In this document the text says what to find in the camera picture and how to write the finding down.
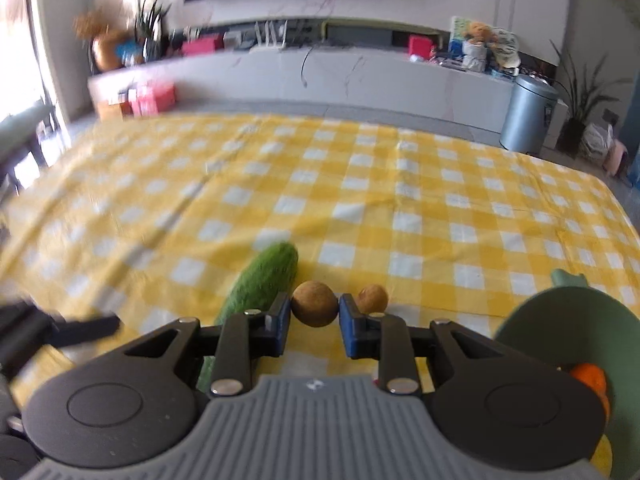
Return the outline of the brown longan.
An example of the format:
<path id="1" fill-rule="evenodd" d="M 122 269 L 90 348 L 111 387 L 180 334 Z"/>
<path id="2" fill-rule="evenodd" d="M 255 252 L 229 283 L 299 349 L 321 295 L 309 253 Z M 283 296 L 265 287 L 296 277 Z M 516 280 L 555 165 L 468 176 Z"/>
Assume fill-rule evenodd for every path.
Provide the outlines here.
<path id="1" fill-rule="evenodd" d="M 384 313 L 388 306 L 388 293 L 382 285 L 371 284 L 358 292 L 355 301 L 362 314 Z"/>
<path id="2" fill-rule="evenodd" d="M 331 324 L 337 317 L 338 300 L 328 285 L 318 281 L 306 281 L 294 290 L 291 308 L 300 322 L 320 328 Z"/>

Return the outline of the green cucumber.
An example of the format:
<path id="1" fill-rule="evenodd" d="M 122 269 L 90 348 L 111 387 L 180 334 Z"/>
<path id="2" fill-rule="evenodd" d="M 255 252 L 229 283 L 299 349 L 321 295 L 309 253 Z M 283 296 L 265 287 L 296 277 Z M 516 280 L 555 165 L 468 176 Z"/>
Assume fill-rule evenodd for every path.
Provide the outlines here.
<path id="1" fill-rule="evenodd" d="M 242 271 L 218 313 L 215 325 L 231 315 L 256 309 L 267 311 L 280 292 L 289 292 L 295 281 L 298 251 L 290 242 L 277 242 L 262 250 Z"/>

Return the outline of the orange tangerine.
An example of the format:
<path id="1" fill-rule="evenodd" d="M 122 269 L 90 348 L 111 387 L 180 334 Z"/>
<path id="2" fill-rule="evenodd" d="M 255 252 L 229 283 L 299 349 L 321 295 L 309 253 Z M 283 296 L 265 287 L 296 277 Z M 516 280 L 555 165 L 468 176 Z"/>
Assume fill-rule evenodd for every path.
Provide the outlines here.
<path id="1" fill-rule="evenodd" d="M 611 403 L 608 400 L 608 382 L 604 370 L 593 363 L 579 363 L 570 369 L 570 376 L 589 387 L 600 399 L 605 411 L 605 419 L 611 416 Z"/>

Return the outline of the small yellow pear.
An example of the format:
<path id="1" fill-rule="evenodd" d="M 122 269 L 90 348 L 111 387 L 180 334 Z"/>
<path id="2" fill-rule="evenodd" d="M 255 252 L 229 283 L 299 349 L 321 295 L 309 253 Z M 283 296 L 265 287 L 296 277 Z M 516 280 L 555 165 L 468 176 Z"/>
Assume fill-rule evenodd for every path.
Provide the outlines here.
<path id="1" fill-rule="evenodd" d="M 591 457 L 590 464 L 600 472 L 600 475 L 605 478 L 611 478 L 611 472 L 613 469 L 613 450 L 610 440 L 604 434 L 600 439 L 596 450 Z"/>

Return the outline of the yellow checkered tablecloth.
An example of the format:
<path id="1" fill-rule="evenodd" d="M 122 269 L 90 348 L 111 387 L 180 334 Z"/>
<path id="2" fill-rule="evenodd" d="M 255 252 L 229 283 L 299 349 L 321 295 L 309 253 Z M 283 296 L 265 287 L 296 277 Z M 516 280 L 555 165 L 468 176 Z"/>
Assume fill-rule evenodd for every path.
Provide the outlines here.
<path id="1" fill-rule="evenodd" d="M 639 307 L 639 237 L 599 179 L 404 128 L 277 115 L 165 115 L 84 133 L 2 211 L 1 297 L 122 320 L 112 339 L 43 349 L 13 391 L 176 318 L 215 321 L 278 240 L 297 279 L 371 284 L 412 325 L 492 333 L 553 270 Z"/>

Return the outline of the white marble tv cabinet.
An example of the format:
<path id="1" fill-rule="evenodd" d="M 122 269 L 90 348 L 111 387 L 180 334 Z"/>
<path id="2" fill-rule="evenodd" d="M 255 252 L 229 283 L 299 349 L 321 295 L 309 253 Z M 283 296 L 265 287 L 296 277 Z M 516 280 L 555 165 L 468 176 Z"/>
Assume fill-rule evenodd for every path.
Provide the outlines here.
<path id="1" fill-rule="evenodd" d="M 510 81 L 363 48 L 219 51 L 112 70 L 88 80 L 93 102 L 171 82 L 183 101 L 286 101 L 363 107 L 498 133 Z"/>

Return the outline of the pink storage box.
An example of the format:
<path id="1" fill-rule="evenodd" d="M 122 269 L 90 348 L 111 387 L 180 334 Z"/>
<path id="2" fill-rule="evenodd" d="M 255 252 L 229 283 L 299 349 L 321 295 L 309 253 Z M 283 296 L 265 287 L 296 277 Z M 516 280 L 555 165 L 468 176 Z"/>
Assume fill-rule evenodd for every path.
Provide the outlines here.
<path id="1" fill-rule="evenodd" d="M 157 116 L 176 105 L 176 87 L 172 82 L 149 82 L 130 88 L 127 98 L 134 116 Z"/>

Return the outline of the white wifi router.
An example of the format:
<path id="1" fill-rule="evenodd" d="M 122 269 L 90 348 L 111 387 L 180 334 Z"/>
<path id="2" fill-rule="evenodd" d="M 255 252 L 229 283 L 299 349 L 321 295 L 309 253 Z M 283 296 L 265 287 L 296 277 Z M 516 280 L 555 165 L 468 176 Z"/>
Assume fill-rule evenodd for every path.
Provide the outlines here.
<path id="1" fill-rule="evenodd" d="M 250 47 L 250 53 L 284 50 L 288 36 L 288 20 L 256 22 L 254 34 L 255 44 Z"/>

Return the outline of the grey metal trash bin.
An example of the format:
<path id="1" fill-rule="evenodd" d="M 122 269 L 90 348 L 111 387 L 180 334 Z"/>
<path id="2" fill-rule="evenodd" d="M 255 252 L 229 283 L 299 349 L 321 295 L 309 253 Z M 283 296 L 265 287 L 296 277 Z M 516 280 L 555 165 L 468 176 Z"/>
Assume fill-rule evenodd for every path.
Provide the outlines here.
<path id="1" fill-rule="evenodd" d="M 537 155 L 551 125 L 558 92 L 545 81 L 518 75 L 514 81 L 500 144 L 511 152 Z"/>

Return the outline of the tall potted plant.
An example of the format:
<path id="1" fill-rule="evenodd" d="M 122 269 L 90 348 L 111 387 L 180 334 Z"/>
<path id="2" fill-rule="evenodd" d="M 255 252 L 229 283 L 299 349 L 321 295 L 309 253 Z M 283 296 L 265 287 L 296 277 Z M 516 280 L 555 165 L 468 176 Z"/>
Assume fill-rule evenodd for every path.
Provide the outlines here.
<path id="1" fill-rule="evenodd" d="M 602 54 L 593 66 L 582 63 L 582 67 L 578 67 L 570 51 L 561 53 L 554 42 L 551 45 L 559 57 L 559 70 L 564 76 L 563 80 L 556 77 L 554 84 L 563 91 L 567 104 L 567 118 L 556 147 L 564 154 L 576 156 L 592 112 L 601 104 L 620 102 L 620 98 L 612 95 L 613 89 L 631 84 L 632 79 L 603 76 L 607 53 Z"/>

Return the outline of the golden vase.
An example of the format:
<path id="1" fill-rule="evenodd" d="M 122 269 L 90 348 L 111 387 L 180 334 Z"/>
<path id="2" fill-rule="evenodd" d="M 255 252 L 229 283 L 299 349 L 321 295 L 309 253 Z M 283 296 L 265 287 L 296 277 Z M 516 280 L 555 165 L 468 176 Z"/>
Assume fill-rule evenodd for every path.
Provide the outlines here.
<path id="1" fill-rule="evenodd" d="M 110 29 L 93 39 L 92 53 L 96 67 L 101 73 L 122 67 L 122 58 L 116 50 L 129 38 L 129 32 L 126 30 Z"/>

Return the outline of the magenta box on cabinet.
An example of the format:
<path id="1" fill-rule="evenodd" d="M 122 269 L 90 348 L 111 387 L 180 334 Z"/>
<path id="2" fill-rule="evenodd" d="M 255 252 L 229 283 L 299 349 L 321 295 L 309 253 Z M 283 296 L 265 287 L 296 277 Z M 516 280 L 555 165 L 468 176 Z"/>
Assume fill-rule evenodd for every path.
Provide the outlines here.
<path id="1" fill-rule="evenodd" d="M 183 56 L 206 55 L 219 50 L 224 50 L 224 37 L 219 34 L 185 41 L 181 47 Z"/>

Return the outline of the red box on cabinet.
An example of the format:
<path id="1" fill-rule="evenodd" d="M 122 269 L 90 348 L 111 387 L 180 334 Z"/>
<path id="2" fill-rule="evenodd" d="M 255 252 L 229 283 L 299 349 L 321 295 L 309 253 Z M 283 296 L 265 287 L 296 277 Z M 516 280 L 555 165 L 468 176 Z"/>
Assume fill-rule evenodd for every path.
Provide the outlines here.
<path id="1" fill-rule="evenodd" d="M 435 52 L 435 44 L 431 38 L 420 35 L 409 36 L 408 53 L 413 61 L 431 61 Z"/>

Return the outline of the teddy bear toy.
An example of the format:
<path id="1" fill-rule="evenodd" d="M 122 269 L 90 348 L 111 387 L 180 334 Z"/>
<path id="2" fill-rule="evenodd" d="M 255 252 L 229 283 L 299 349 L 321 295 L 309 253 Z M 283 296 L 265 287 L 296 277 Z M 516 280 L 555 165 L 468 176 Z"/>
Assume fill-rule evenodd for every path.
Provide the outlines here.
<path id="1" fill-rule="evenodd" d="M 469 22 L 462 42 L 462 67 L 469 72 L 484 73 L 488 46 L 494 41 L 494 30 L 482 22 Z"/>

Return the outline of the potted grass plant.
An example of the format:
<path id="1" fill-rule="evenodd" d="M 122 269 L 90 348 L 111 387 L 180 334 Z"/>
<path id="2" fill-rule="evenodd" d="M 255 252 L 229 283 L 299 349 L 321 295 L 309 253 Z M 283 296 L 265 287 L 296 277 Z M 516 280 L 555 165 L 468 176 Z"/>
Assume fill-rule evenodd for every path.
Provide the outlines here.
<path id="1" fill-rule="evenodd" d="M 162 55 L 163 22 L 171 4 L 164 0 L 137 0 L 134 14 L 134 38 L 142 47 L 143 62 L 160 59 Z"/>

